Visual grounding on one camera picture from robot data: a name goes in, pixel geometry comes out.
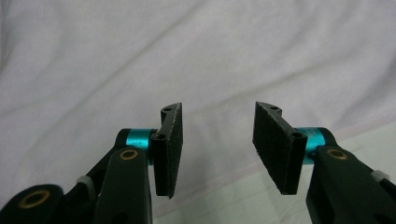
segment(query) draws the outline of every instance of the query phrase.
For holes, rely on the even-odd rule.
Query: teal spacer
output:
[[[314,164],[313,156],[317,148],[326,145],[322,132],[318,128],[296,128],[296,130],[308,137],[303,164]]]
[[[151,164],[149,157],[149,139],[152,134],[152,129],[131,129],[126,138],[127,147],[138,147],[143,149],[148,154],[148,164]]]

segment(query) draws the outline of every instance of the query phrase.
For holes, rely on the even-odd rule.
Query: white fabric background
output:
[[[120,129],[159,128],[160,109],[177,102],[177,191],[153,196],[155,216],[262,169],[256,101],[339,140],[396,120],[395,6],[3,0],[0,205],[35,184],[69,191]]]

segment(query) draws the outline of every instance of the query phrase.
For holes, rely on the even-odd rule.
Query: white cloth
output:
[[[339,140],[396,120],[395,6],[3,0],[0,206],[36,184],[69,191],[120,129],[159,128],[173,103],[183,103],[177,190],[153,195],[155,216],[263,168],[256,101]]]

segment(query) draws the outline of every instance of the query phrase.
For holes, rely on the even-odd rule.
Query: black mechanical arm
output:
[[[314,224],[396,223],[396,187],[339,147],[325,128],[292,128],[275,105],[256,103],[253,144],[281,194],[296,194],[314,164],[306,197]]]
[[[183,144],[181,104],[161,110],[162,127],[123,129],[114,147],[64,195],[39,185],[15,195],[0,223],[152,223],[148,165],[156,193],[172,198]]]

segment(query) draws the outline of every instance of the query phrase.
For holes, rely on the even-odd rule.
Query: brass ring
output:
[[[129,149],[121,152],[120,159],[122,159],[123,161],[128,161],[134,159],[136,156],[137,156],[137,151]]]
[[[341,150],[338,149],[329,149],[327,150],[327,154],[333,158],[336,158],[338,160],[346,160],[347,159],[347,154]]]
[[[37,200],[34,200],[33,202],[29,202],[29,200],[32,199],[32,197],[35,196],[41,196],[41,198],[38,198]],[[35,192],[32,192],[28,195],[26,195],[19,203],[19,207],[23,209],[29,209],[36,207],[43,202],[45,202],[48,198],[50,197],[50,192],[47,189],[40,189],[36,190]]]

